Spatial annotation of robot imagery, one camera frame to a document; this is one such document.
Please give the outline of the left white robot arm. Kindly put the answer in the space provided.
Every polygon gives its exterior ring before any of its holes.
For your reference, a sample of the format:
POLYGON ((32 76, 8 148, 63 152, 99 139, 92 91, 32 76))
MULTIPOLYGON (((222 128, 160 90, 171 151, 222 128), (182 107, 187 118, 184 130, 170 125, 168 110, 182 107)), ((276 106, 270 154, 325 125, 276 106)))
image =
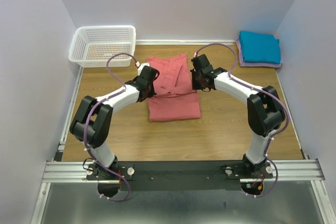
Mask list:
POLYGON ((138 67, 138 75, 122 87, 101 97, 85 96, 69 127, 69 132, 85 145, 90 157, 104 179, 121 177, 118 159, 106 143, 114 113, 124 107, 142 102, 155 95, 154 81, 160 72, 143 63, 138 67))

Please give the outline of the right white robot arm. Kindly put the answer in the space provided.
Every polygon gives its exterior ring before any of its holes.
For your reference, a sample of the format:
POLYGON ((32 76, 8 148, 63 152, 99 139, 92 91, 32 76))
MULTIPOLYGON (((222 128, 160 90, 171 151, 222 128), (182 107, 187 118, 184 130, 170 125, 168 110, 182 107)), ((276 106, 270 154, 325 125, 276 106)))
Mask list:
POLYGON ((286 119, 284 105, 276 89, 262 88, 234 77, 223 68, 214 69, 205 54, 192 60, 192 87, 195 90, 225 92, 247 106, 248 125, 252 137, 247 152, 238 162, 238 173, 255 177, 265 167, 266 154, 274 135, 286 119))

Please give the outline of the pink t shirt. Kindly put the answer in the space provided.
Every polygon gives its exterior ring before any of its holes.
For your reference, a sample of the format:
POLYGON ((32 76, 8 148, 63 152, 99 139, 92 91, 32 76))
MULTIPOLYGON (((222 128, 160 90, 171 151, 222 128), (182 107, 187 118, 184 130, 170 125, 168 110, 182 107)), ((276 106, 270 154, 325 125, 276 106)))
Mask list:
POLYGON ((148 100, 150 122, 199 119, 200 102, 192 88, 187 55, 148 57, 147 62, 160 72, 154 81, 156 95, 148 100))

